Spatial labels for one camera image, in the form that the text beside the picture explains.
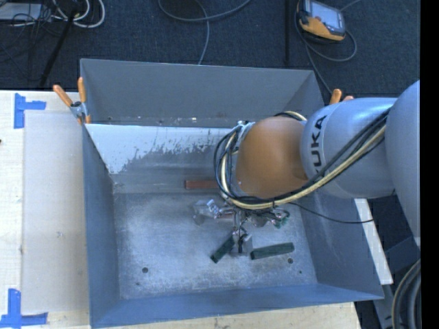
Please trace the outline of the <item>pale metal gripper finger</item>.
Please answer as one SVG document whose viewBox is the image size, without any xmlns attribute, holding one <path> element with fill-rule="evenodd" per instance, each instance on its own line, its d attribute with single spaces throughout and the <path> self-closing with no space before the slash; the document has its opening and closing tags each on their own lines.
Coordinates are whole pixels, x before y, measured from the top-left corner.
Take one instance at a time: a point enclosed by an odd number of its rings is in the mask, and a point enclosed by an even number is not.
<svg viewBox="0 0 439 329">
<path fill-rule="evenodd" d="M 249 256 L 253 250 L 252 235 L 245 230 L 233 232 L 233 247 L 230 251 L 232 256 Z"/>
<path fill-rule="evenodd" d="M 193 221 L 202 225 L 206 219 L 218 219 L 222 216 L 220 207 L 214 199 L 201 199 L 193 205 Z"/>
</svg>

